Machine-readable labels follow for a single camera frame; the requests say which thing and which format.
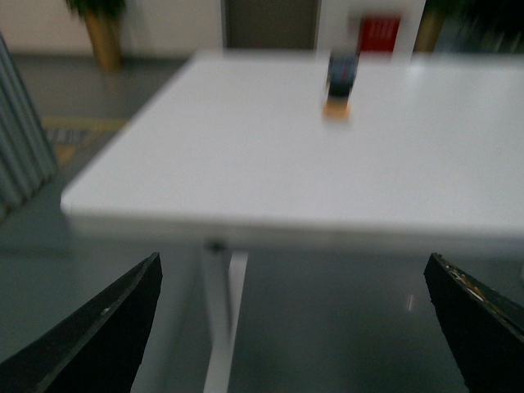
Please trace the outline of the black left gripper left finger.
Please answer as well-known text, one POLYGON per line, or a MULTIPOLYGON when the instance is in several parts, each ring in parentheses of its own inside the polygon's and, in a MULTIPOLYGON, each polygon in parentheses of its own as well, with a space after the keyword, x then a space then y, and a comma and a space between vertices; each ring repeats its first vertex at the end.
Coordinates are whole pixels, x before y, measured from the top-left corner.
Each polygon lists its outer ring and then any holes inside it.
POLYGON ((129 392, 151 333, 155 252, 1 364, 3 392, 129 392))

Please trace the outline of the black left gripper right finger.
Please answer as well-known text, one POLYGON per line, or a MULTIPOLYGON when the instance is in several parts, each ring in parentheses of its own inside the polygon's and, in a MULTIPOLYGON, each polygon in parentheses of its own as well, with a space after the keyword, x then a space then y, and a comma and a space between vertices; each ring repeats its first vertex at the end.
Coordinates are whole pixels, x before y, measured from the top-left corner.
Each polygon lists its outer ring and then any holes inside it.
POLYGON ((432 253, 431 302, 470 392, 523 391, 523 306, 432 253))

